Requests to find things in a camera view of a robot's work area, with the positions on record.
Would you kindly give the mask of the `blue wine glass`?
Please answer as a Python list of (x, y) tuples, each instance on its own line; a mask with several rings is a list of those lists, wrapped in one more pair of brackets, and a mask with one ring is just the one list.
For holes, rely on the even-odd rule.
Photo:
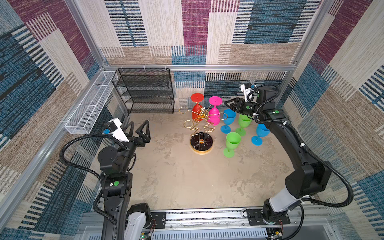
[(270, 134), (270, 130), (264, 124), (258, 124), (257, 135), (251, 138), (252, 144), (255, 146), (261, 146), (263, 144), (263, 138)]
[(231, 132), (229, 125), (235, 121), (236, 113), (230, 109), (225, 110), (224, 113), (227, 115), (227, 118), (223, 120), (224, 125), (221, 127), (221, 131), (224, 134), (229, 134)]

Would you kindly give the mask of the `green front wine glass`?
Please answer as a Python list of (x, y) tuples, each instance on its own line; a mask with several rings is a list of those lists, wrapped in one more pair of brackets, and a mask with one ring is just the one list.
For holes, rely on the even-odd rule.
[(246, 128), (251, 124), (252, 119), (250, 119), (247, 115), (239, 115), (238, 124), (239, 127), (235, 130), (237, 134), (241, 137), (246, 135)]

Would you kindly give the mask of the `green wine glass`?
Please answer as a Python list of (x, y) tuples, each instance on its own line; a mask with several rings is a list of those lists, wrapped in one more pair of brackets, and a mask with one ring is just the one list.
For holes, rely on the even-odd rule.
[(251, 124), (252, 119), (250, 119), (247, 115), (239, 115), (238, 124), (239, 127), (235, 130), (237, 134), (241, 137), (246, 135), (246, 128)]
[(232, 158), (235, 155), (235, 149), (239, 146), (242, 138), (236, 132), (230, 132), (226, 136), (226, 148), (223, 150), (223, 154), (227, 158)]

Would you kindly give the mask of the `magenta wine glass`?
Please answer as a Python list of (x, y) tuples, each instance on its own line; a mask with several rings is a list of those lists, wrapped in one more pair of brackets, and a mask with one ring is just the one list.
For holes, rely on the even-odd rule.
[(220, 106), (223, 103), (223, 100), (220, 97), (213, 96), (209, 99), (209, 103), (212, 108), (209, 111), (209, 120), (208, 122), (217, 126), (220, 123), (220, 111), (217, 106)]

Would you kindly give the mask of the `red wine glass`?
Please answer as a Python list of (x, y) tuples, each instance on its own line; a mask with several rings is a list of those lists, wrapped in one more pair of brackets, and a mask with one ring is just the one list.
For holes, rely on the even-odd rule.
[(203, 108), (203, 106), (200, 103), (201, 103), (201, 101), (204, 100), (204, 95), (201, 93), (192, 94), (191, 100), (193, 103), (195, 103), (195, 105), (192, 109), (192, 118), (194, 121), (200, 122), (202, 120), (200, 117), (201, 109)]

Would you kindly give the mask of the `blue front wine glass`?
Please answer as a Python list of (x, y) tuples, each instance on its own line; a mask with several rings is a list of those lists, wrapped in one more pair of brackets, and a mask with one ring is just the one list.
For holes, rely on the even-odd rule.
[(252, 144), (255, 146), (261, 146), (263, 144), (263, 138), (270, 134), (270, 130), (264, 124), (258, 124), (257, 135), (251, 138)]

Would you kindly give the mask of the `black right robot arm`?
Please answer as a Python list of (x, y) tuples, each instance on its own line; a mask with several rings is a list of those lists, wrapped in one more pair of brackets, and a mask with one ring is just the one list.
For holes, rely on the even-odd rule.
[(263, 206), (264, 219), (275, 222), (302, 202), (318, 204), (312, 196), (325, 190), (332, 173), (331, 164), (319, 159), (304, 143), (283, 110), (275, 108), (279, 88), (266, 85), (236, 97), (225, 105), (241, 116), (264, 125), (283, 146), (294, 171), (285, 179), (285, 187)]

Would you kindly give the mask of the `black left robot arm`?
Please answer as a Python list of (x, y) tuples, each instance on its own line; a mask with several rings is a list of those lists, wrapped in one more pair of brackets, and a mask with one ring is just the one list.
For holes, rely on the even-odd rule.
[(114, 146), (98, 153), (101, 170), (101, 196), (104, 199), (103, 240), (138, 240), (142, 230), (151, 223), (147, 203), (129, 205), (136, 149), (151, 141), (150, 122), (144, 121), (137, 130), (134, 122), (125, 127), (118, 119), (103, 126), (103, 136), (110, 137)]

